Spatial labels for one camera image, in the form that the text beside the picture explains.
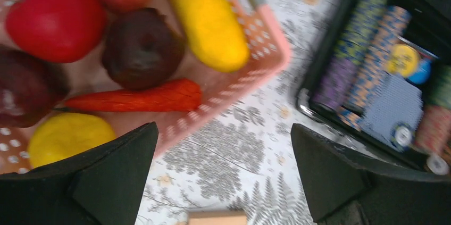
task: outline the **plastic basket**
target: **plastic basket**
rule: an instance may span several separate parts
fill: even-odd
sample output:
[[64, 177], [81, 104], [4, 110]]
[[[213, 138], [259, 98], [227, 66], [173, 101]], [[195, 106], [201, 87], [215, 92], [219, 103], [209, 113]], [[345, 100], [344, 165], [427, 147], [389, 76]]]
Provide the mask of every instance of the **plastic basket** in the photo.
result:
[[[0, 0], [2, 16], [13, 1], [17, 0]], [[229, 1], [248, 38], [252, 54], [249, 63], [237, 72], [221, 73], [206, 67], [187, 52], [174, 77], [186, 77], [200, 84], [204, 92], [202, 105], [189, 113], [100, 113], [118, 135], [155, 121], [160, 132], [155, 151], [155, 156], [158, 156], [220, 114], [230, 104], [271, 79], [288, 64], [291, 52], [289, 44], [265, 0], [248, 0], [254, 8], [251, 13], [245, 12], [240, 0]], [[167, 15], [168, 23], [182, 33], [168, 0], [152, 0], [149, 6]], [[1, 32], [0, 41], [13, 46], [4, 31]], [[102, 47], [103, 44], [100, 44], [81, 61], [63, 65], [71, 80], [71, 95], [119, 88], [101, 67], [99, 56]], [[28, 138], [35, 128], [36, 126], [27, 129], [0, 129], [0, 173], [24, 173], [31, 169], [26, 149]]]

